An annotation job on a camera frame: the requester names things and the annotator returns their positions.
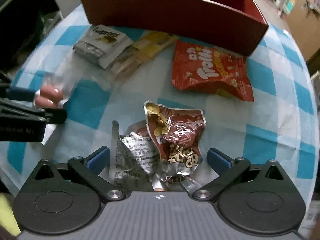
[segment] sausage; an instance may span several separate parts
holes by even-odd
[[[63,93],[61,90],[48,85],[43,85],[40,88],[40,96],[44,98],[48,98],[54,103],[58,103],[63,99]]]
[[[35,104],[38,107],[48,107],[48,108],[58,108],[58,104],[52,102],[48,98],[37,96],[35,99]]]

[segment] gray panel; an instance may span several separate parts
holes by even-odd
[[[277,237],[249,236],[226,224],[210,203],[192,200],[186,192],[132,192],[107,204],[87,227],[62,236],[23,232],[19,240],[298,240],[290,233]]]

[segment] table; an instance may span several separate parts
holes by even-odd
[[[72,46],[88,26],[83,7],[79,6],[39,44],[12,82],[18,87],[39,89],[45,74],[54,73],[65,76],[75,88],[68,102],[66,123],[45,145],[0,142],[0,176],[11,192],[18,192],[41,158],[66,162],[74,156],[87,156],[103,145],[110,146],[112,121],[117,120],[124,132],[145,119],[143,104],[151,100],[168,107],[204,111],[207,127],[199,144],[204,163],[195,174],[199,183],[206,184],[217,177],[206,163],[211,147],[257,164],[276,159],[309,205],[318,164],[318,119],[306,64],[289,33],[270,25],[247,61],[254,102],[243,102],[176,90],[171,85],[174,46],[115,89],[101,68],[72,52]],[[134,41],[144,33],[115,28]],[[190,38],[181,39],[205,45]],[[108,171],[100,175],[108,179]]]

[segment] open box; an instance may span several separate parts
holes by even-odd
[[[253,0],[82,0],[89,23],[157,30],[250,55],[268,29]]]

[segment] cartoon eye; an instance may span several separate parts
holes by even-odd
[[[157,143],[158,143],[158,144],[162,144],[163,139],[162,139],[162,136],[161,136],[161,135],[160,135],[160,136],[157,136],[156,139],[157,139]]]

